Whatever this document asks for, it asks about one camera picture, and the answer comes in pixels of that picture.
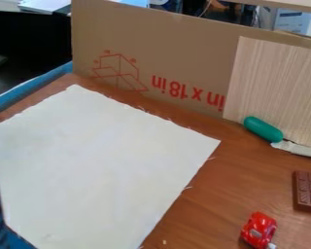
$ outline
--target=red box diagram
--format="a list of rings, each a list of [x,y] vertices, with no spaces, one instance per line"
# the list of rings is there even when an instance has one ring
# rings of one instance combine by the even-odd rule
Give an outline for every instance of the red box diagram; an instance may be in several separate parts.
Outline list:
[[[93,78],[102,79],[105,83],[120,89],[147,91],[148,88],[139,80],[139,68],[134,59],[127,59],[121,53],[106,54],[94,61],[97,65],[92,69]]]

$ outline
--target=person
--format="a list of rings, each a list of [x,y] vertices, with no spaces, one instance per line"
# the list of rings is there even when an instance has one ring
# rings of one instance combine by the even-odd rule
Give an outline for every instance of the person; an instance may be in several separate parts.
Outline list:
[[[151,0],[150,7],[169,12],[198,16],[205,8],[206,0]]]

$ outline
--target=square cloth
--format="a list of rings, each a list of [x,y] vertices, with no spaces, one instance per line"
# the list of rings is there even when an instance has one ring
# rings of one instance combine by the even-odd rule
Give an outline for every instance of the square cloth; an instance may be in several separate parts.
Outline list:
[[[136,249],[219,143],[72,86],[0,124],[6,222],[41,249]]]

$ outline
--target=wood veneer sheet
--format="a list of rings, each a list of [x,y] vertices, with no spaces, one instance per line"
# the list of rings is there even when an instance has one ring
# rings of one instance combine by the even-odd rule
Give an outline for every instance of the wood veneer sheet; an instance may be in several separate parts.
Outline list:
[[[219,143],[72,86],[0,124],[7,224],[42,249],[136,249]]]
[[[311,50],[241,37],[224,118],[258,117],[311,146]]]

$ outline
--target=cardboard panel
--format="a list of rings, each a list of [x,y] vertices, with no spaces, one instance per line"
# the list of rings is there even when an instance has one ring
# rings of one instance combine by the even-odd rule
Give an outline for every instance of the cardboard panel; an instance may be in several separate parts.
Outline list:
[[[311,48],[304,37],[102,0],[74,0],[72,26],[75,73],[215,117],[240,36]]]
[[[247,116],[311,146],[311,50],[240,39],[224,117],[242,122]]]

